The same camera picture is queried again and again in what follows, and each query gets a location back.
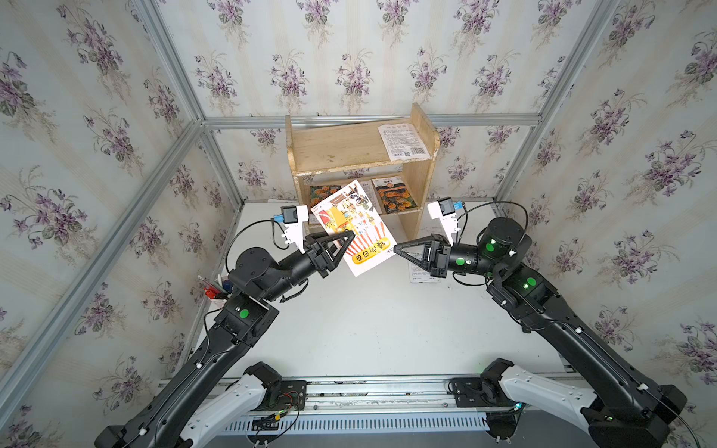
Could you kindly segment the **white barcode seed bag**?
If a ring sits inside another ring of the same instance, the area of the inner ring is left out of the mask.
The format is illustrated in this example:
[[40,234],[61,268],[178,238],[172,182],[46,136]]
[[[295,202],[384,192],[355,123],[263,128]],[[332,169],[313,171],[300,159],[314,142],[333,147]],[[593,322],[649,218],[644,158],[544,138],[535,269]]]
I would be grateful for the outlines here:
[[429,160],[429,151],[414,125],[385,124],[378,132],[392,162]]

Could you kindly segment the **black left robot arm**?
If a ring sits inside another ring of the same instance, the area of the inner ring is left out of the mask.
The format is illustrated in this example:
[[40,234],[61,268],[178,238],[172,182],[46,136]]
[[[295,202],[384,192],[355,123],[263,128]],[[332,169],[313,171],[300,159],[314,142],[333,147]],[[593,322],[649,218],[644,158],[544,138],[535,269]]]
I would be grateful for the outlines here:
[[206,401],[276,320],[279,312],[273,301],[312,274],[327,276],[335,270],[354,238],[352,231],[312,233],[301,250],[281,261],[264,248],[246,249],[229,273],[232,292],[195,353],[151,403],[127,423],[106,427],[94,446],[204,447],[237,416],[278,393],[280,375],[259,362],[227,391]]

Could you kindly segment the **white text seed bag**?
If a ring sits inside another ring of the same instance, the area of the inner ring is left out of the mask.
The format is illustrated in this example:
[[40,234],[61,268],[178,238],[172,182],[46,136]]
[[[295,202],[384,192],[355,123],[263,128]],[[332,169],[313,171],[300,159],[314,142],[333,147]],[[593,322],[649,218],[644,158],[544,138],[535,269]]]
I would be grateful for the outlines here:
[[429,272],[422,270],[420,267],[409,264],[409,280],[411,284],[438,284],[441,282],[440,277],[432,276]]

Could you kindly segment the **colourful popcorn seed bag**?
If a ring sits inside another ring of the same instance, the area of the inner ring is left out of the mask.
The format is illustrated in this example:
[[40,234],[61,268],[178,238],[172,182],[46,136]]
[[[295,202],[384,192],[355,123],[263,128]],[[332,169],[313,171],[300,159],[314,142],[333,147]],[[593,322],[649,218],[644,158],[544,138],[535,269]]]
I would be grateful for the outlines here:
[[311,207],[328,234],[352,231],[343,260],[354,276],[361,276],[394,256],[397,242],[358,180]]

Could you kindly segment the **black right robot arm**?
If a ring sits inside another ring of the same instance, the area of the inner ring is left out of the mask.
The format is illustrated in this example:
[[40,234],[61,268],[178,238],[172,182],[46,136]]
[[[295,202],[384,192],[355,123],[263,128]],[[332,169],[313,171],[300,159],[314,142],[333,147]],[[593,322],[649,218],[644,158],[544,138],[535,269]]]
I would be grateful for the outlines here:
[[550,343],[587,382],[572,388],[497,358],[479,378],[455,380],[457,406],[535,406],[587,433],[599,447],[661,447],[687,404],[611,349],[538,271],[524,263],[531,240],[511,218],[494,218],[473,245],[432,234],[394,251],[433,277],[482,276],[493,302],[523,330]]

